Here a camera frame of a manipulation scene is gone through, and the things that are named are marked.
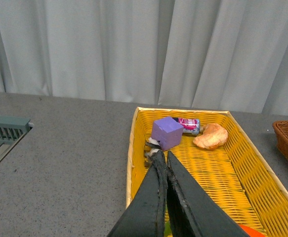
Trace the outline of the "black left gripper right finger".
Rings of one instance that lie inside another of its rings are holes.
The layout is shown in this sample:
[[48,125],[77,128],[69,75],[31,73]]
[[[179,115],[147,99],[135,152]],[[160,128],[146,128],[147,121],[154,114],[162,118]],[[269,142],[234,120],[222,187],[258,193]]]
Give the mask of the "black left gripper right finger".
[[167,154],[167,209],[174,237],[247,237],[179,159]]

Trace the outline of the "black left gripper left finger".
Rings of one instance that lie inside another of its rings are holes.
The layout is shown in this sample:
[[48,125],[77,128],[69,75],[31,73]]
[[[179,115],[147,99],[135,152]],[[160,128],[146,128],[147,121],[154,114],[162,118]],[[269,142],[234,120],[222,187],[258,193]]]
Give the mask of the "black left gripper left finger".
[[109,232],[109,237],[162,237],[165,231],[167,195],[166,163],[163,151],[152,156],[133,201]]

